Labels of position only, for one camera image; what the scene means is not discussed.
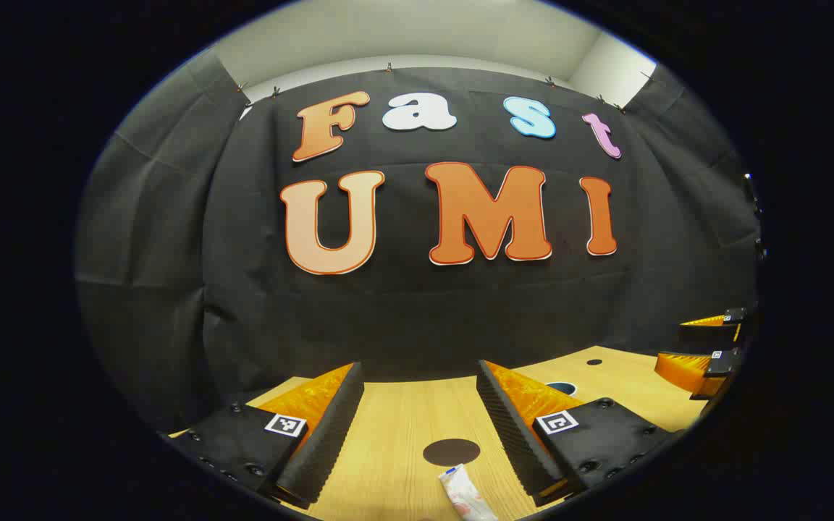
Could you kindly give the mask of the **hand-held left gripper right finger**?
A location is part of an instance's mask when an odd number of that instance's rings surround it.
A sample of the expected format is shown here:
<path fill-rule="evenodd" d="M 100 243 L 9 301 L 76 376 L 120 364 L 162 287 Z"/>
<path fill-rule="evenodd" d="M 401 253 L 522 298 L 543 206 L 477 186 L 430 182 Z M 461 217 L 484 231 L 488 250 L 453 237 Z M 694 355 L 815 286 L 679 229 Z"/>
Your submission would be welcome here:
<path fill-rule="evenodd" d="M 654 360 L 480 360 L 476 390 L 536 507 L 605 488 L 686 426 L 686 393 Z"/>

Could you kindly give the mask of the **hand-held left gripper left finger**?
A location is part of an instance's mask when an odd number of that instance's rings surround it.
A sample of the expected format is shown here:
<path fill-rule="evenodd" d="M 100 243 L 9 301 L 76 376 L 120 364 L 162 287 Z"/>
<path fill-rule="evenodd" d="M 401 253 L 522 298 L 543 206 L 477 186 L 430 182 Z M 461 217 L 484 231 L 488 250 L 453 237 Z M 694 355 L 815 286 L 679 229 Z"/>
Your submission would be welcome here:
<path fill-rule="evenodd" d="M 169 437 L 223 481 L 306 510 L 333 472 L 364 393 L 348 363 L 259 404 L 233 402 Z"/>

